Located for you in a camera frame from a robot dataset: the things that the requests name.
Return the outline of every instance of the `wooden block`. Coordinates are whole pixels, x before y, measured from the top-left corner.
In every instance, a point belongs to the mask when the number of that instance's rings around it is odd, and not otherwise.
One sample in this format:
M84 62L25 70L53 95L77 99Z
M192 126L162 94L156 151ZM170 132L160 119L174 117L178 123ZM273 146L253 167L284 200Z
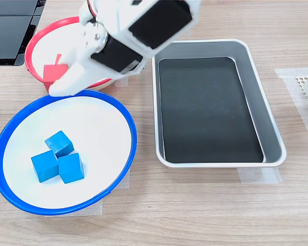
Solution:
M66 64L61 65L44 65L43 81L44 83L55 82L60 79L68 70Z
M73 144L70 139L59 131L56 134L45 140L46 145L54 152L57 158L68 155L74 150Z
M71 183L84 178L83 164L78 153L58 159L60 177L64 183Z
M36 155L31 160L39 182L44 182L59 175L58 160L51 150Z

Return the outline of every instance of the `blue cube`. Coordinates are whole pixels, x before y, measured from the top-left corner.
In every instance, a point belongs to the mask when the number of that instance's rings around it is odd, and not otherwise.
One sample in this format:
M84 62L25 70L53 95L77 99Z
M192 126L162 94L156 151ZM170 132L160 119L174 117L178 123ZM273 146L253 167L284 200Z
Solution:
M59 175L58 160L51 150L36 155L31 160L40 183Z
M63 131L52 135L45 140L45 143L55 153L57 158L68 155L74 150L71 140L68 139Z
M78 153L59 158L58 165L64 183L84 178L83 164Z

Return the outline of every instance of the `black object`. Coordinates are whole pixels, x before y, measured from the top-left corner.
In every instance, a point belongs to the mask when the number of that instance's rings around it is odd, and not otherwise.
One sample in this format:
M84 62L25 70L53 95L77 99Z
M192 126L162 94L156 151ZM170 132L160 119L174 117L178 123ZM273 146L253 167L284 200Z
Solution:
M45 0L0 0L0 66L24 63Z
M134 0L131 5L139 5L141 2L142 0Z
M159 73L167 161L263 161L231 59L164 59Z
M129 31L140 42L155 49L191 20L189 6L185 1L158 1L129 28Z
M104 49L92 54L91 58L122 74L133 70L143 59L140 54L110 35Z

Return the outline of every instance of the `metal tray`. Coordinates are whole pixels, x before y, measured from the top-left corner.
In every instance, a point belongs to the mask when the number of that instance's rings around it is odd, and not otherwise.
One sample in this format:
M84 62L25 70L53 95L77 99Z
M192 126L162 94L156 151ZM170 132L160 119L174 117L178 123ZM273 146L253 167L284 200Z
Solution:
M156 154L170 168L276 167L286 149L248 46L177 41L152 60Z

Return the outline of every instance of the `red rim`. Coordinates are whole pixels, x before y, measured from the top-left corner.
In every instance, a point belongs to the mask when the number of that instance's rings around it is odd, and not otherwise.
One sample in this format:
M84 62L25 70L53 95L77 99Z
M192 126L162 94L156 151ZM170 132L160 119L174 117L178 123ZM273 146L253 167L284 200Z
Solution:
M43 78L41 78L38 73L35 71L35 68L33 66L32 63L32 53L34 50L35 45L37 44L37 42L39 42L39 40L41 38L43 38L45 35L47 35L49 32L52 32L53 30L56 30L60 27L66 26L66 25L70 25L70 24L74 24L74 23L78 23L79 22L79 17L78 16L74 16L74 17L69 17L66 19L61 19L57 22L54 22L52 24L50 24L49 26L45 27L44 29L42 29L40 32L38 32L29 42L29 44L26 47L26 51L25 51L25 65L27 70L30 72L30 74L33 75L34 78L36 78L37 80L39 80L40 82L43 83ZM92 86L90 86L89 88L93 88L96 86L101 86L107 82L111 81L110 78L106 78L103 79L100 82L97 82L96 84L93 84Z

